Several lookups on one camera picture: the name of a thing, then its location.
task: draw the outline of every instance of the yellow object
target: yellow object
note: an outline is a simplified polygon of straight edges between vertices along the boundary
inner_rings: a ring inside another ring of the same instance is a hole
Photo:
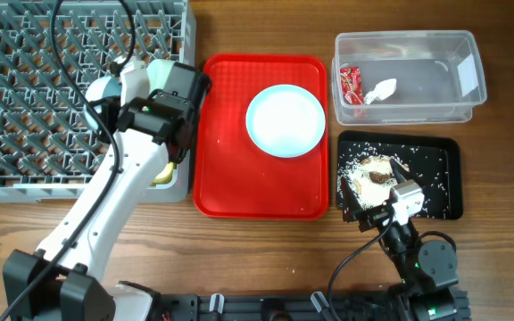
[[[166,165],[166,168],[160,173],[156,179],[153,181],[154,185],[160,185],[160,184],[168,184],[171,182],[171,179],[174,177],[174,169],[176,169],[176,164],[173,162],[169,162],[168,165]]]

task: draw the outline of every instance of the wooden surface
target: wooden surface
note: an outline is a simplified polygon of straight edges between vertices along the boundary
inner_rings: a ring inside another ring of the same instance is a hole
[[[487,103],[466,124],[361,128],[448,136],[462,150],[465,214],[458,221],[418,219],[420,232],[458,243],[460,287],[475,320],[514,319],[514,1],[200,1],[197,59],[217,53],[312,54],[330,66],[341,32],[467,29],[479,46]],[[332,177],[336,138],[346,129],[329,106]],[[340,260],[374,236],[342,222],[332,206],[315,222],[212,220],[191,197],[141,205],[114,247],[105,284],[130,280],[164,293],[274,293],[324,290]],[[13,249],[34,251],[72,202],[0,204],[2,265]],[[375,246],[337,280],[338,289],[379,289],[399,282]]]

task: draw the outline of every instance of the red snack packet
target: red snack packet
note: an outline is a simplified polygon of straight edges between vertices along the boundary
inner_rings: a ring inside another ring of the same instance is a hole
[[[361,71],[358,67],[342,67],[340,79],[343,88],[344,99],[351,105],[363,105]],[[364,110],[354,110],[354,116],[360,117],[365,114]]]

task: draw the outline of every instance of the gray crate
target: gray crate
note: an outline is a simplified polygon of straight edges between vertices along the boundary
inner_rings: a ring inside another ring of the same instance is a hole
[[[108,146],[82,117],[82,103],[50,54],[54,1],[0,0],[0,202],[77,198]],[[149,62],[194,64],[195,17],[188,1],[130,0],[136,12],[135,55]],[[58,43],[70,76],[86,92],[90,82],[129,42],[118,2],[65,2]],[[172,182],[146,191],[143,202],[177,202],[187,194],[189,156]]]

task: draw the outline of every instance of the red cutting board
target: red cutting board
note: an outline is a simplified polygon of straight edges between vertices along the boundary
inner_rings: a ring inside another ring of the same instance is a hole
[[[327,70],[311,56],[218,54],[203,71],[213,82],[201,111],[194,204],[211,218],[320,218],[329,205],[328,133],[303,156],[271,156],[245,125],[251,100],[270,86],[300,86],[327,113]]]

